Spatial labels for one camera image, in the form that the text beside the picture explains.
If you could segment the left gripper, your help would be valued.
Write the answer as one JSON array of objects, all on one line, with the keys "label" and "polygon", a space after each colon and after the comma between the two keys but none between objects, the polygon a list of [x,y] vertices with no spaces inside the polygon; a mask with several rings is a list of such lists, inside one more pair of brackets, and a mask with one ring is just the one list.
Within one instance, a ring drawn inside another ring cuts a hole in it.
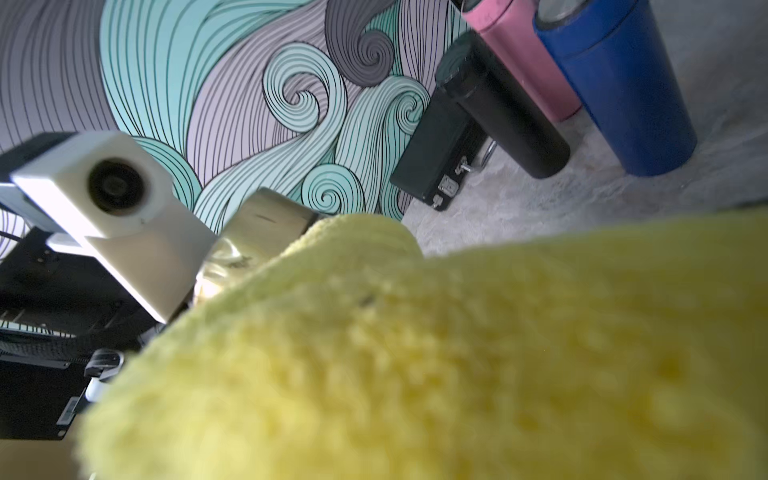
[{"label": "left gripper", "polygon": [[87,404],[97,350],[138,347],[152,316],[94,258],[30,231],[1,262],[1,437],[61,440]]}]

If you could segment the gold thermos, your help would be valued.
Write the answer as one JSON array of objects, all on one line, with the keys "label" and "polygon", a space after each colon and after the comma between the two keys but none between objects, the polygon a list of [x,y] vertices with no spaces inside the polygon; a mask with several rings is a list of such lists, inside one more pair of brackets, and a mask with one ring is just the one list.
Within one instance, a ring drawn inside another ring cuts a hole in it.
[{"label": "gold thermos", "polygon": [[209,300],[282,254],[325,214],[267,188],[230,218],[196,275],[192,303]]}]

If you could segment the black thermos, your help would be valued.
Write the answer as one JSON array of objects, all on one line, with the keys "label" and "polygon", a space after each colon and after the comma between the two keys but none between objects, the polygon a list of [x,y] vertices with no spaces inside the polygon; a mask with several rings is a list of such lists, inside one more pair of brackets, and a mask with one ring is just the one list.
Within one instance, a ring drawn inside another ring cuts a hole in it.
[{"label": "black thermos", "polygon": [[568,164],[566,140],[474,31],[450,44],[435,81],[529,176],[549,178]]}]

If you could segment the pink thermos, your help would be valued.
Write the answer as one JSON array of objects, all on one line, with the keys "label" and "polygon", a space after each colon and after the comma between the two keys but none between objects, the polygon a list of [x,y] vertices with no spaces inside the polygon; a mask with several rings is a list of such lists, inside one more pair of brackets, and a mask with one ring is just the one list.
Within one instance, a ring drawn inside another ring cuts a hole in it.
[{"label": "pink thermos", "polygon": [[576,114],[581,101],[534,31],[532,0],[465,0],[459,10],[552,122]]}]

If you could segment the yellow grey cleaning cloth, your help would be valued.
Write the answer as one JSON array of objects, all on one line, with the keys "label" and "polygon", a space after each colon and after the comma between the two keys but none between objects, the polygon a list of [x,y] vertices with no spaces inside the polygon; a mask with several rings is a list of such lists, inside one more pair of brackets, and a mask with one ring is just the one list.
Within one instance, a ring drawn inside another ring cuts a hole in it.
[{"label": "yellow grey cleaning cloth", "polygon": [[425,257],[317,223],[86,413],[100,479],[763,479],[767,210]]}]

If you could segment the blue thermos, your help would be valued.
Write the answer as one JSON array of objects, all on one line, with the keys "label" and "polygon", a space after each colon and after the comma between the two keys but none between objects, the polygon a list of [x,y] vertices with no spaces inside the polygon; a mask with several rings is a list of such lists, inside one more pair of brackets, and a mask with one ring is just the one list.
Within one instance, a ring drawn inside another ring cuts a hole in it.
[{"label": "blue thermos", "polygon": [[649,1],[541,1],[533,25],[627,173],[690,159],[696,132]]}]

